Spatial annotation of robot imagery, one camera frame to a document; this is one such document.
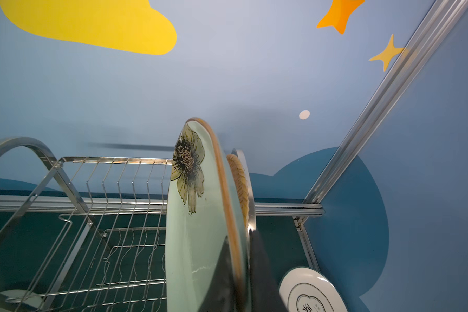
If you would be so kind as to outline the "orange woven round plate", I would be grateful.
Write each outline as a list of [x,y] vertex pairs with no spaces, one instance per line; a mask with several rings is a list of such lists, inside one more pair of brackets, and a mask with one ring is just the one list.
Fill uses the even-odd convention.
[[248,228],[248,213],[249,213],[249,196],[248,196],[248,185],[246,175],[244,172],[243,165],[240,159],[234,155],[227,155],[227,160],[230,165],[233,180],[235,182],[237,196],[240,203],[240,208],[243,213],[244,226]]

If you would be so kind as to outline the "pale green flower plate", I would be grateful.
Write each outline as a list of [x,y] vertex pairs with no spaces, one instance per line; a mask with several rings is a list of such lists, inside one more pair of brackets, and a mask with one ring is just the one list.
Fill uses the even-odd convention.
[[235,311],[250,310],[248,243],[227,156],[211,126],[190,118],[172,157],[166,209],[167,309],[198,311],[228,238]]

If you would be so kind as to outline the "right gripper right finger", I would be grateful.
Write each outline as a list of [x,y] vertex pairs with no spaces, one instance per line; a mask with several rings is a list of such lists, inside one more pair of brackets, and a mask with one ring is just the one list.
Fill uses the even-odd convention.
[[249,238],[252,311],[286,312],[261,235],[257,230],[250,230]]

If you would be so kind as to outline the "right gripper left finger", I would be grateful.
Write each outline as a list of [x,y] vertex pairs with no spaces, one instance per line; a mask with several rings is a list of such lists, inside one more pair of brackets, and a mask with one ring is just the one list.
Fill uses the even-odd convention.
[[198,311],[235,311],[235,285],[227,237],[224,239],[207,294]]

